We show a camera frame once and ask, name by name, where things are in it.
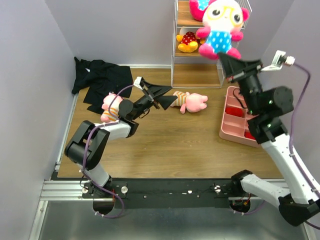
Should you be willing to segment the white plush blue dress back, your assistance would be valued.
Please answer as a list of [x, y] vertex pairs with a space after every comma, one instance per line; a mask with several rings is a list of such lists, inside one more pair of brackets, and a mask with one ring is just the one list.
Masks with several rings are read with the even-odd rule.
[[249, 19], [250, 12], [235, 0], [211, 0], [202, 17], [203, 27], [196, 36], [204, 39], [199, 54], [210, 60], [217, 60], [219, 53], [240, 59], [241, 54], [232, 42], [239, 42], [244, 34], [241, 29]]

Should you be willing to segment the white plush blue dress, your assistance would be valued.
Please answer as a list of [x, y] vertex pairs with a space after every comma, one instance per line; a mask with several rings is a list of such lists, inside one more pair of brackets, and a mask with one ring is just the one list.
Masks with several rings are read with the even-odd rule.
[[204, 39], [199, 54], [210, 60], [217, 60], [219, 53], [240, 59], [241, 54], [232, 42], [239, 42], [244, 34], [241, 29], [249, 19], [250, 12], [235, 0], [211, 0], [202, 17], [203, 27], [196, 36]]
[[196, 21], [201, 22], [203, 20], [209, 2], [210, 0], [189, 0], [189, 12]]

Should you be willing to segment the small yellow plush toy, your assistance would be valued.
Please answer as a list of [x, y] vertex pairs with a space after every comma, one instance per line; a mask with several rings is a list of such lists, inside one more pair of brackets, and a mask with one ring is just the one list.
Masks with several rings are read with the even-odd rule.
[[182, 27], [176, 35], [176, 40], [177, 48], [182, 53], [193, 53], [205, 42], [204, 38], [196, 36], [196, 30], [189, 27]]

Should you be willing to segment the white plush blue dress front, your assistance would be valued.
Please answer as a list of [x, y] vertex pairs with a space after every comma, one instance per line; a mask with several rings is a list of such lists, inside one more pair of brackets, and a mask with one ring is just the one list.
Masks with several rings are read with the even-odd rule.
[[189, 0], [189, 12], [196, 21], [201, 22], [203, 20], [209, 2], [210, 0]]

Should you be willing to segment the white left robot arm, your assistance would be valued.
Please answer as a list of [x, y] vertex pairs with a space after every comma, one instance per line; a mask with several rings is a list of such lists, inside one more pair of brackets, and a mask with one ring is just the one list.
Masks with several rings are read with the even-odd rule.
[[64, 149], [64, 154], [79, 166], [79, 171], [101, 198], [116, 195], [112, 190], [112, 177], [100, 164], [107, 143], [130, 138], [139, 127], [136, 119], [148, 115], [152, 107], [166, 110], [177, 99], [174, 95], [167, 95], [172, 89], [170, 85], [151, 84], [141, 76], [122, 91], [133, 87], [142, 92], [142, 97], [132, 102], [121, 97], [120, 93], [109, 93], [103, 100], [102, 109], [106, 113], [101, 122], [83, 121]]

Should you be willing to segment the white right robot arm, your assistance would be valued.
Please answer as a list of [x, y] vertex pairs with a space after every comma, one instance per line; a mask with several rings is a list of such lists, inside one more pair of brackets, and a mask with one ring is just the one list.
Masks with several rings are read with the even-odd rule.
[[272, 158], [287, 184], [287, 188], [278, 187], [243, 170], [221, 186], [221, 192], [232, 196], [255, 195], [276, 207], [288, 224], [294, 227], [307, 224], [320, 212], [320, 185], [294, 147], [294, 131], [281, 121], [281, 116], [287, 113], [295, 115], [300, 103], [294, 102], [293, 91], [286, 86], [263, 90], [258, 77], [261, 72], [277, 71], [285, 65], [296, 66], [295, 58], [277, 51], [271, 65], [263, 66], [259, 59], [243, 60], [225, 53], [218, 56], [227, 80], [238, 84], [252, 115], [249, 132]]

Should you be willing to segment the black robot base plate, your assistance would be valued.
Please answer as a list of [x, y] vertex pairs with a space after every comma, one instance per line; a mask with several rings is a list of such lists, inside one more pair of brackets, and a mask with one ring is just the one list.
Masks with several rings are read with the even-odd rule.
[[85, 199], [107, 200], [115, 208], [243, 208], [248, 210], [252, 194], [232, 189], [229, 178], [114, 178], [107, 193], [91, 182], [83, 183]]

